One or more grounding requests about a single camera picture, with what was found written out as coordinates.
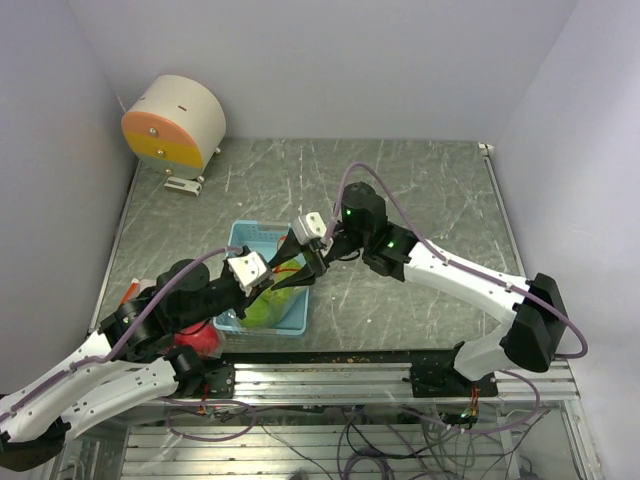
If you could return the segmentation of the red tomato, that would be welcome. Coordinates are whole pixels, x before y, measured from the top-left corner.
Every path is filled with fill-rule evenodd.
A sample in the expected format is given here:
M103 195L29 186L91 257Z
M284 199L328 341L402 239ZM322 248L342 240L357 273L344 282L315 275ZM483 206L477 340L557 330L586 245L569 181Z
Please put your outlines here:
M200 322L175 335L176 345L191 346L202 357L215 357L221 345L219 334L209 322Z

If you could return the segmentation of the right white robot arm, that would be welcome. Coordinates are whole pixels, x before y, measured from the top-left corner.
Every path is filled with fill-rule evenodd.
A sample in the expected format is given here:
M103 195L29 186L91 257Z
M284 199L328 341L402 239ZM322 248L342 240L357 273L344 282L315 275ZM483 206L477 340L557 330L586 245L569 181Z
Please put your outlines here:
M454 347L451 365L440 373L448 393L463 395L496 370L549 369L565 331L561 318L566 313L553 278L538 274L528 280L499 273L420 242L411 230L389 221L385 200L364 182L345 187L340 213L327 260L358 250L376 274L437 289L498 321L490 334Z

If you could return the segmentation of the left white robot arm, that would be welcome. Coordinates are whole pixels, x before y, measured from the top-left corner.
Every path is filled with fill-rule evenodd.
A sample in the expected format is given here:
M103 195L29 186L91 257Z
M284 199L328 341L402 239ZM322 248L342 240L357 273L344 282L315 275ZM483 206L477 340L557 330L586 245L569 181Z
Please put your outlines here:
M214 371L176 335L228 310L245 313L268 288L287 284L274 269L298 255L311 275L323 274L332 246L326 235L291 228L271 260L225 246L174 264L58 365L2 397L2 451L59 448L147 400L196 395Z

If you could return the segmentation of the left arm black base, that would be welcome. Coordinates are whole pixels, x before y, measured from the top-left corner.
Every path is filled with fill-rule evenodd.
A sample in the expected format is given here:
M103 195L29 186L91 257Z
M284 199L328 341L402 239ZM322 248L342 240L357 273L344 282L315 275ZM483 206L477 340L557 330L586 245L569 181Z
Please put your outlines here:
M174 369L178 386L176 399L231 399L234 395L235 368L224 360L202 359L187 345L172 348L163 356Z

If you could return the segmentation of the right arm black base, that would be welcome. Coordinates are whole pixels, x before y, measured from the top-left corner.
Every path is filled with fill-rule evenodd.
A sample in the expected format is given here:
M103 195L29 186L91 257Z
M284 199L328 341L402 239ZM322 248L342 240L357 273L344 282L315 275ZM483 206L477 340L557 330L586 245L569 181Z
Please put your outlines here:
M474 389L481 398L498 395L493 373L472 381L454 369L455 357L463 345L459 342L450 349L409 351L411 367L402 381L410 385L414 398L470 398Z

